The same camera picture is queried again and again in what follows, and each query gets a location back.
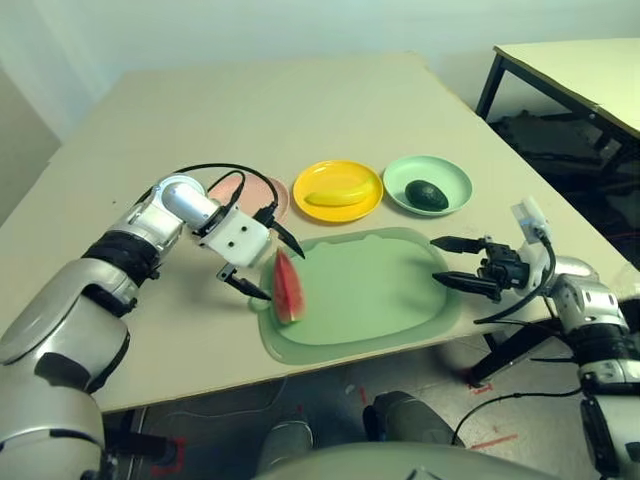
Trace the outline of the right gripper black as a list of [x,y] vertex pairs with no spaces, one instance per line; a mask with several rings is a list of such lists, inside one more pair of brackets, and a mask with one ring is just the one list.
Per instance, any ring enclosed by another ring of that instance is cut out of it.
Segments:
[[482,295],[492,301],[501,300],[501,288],[524,288],[528,282],[528,264],[516,250],[505,244],[455,236],[442,236],[430,244],[452,253],[479,253],[481,260],[477,274],[448,271],[433,273],[432,278],[442,285],[461,292]]

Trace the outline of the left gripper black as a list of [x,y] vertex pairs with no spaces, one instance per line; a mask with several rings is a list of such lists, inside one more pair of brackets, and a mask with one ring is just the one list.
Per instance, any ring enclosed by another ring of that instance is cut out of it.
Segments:
[[[270,224],[278,239],[305,259],[305,253],[295,236],[277,221]],[[217,273],[220,281],[251,298],[270,301],[271,296],[245,278],[237,278],[236,272],[236,207],[219,206],[201,225],[192,228],[199,245],[217,253],[224,259],[224,265]]]

